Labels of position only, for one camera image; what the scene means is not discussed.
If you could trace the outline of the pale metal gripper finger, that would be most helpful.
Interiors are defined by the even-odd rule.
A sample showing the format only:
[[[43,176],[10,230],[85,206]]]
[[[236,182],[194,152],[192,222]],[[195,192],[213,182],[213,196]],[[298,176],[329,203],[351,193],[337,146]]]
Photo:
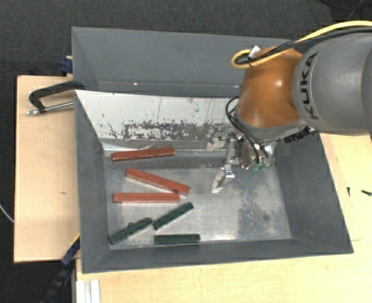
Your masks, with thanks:
[[[235,174],[232,171],[231,165],[225,165],[222,167],[222,177],[220,178],[220,186],[225,187],[230,184],[235,178]]]
[[[221,192],[221,190],[223,190],[224,181],[225,181],[225,171],[220,169],[214,177],[212,188],[211,188],[211,193],[217,194]]]

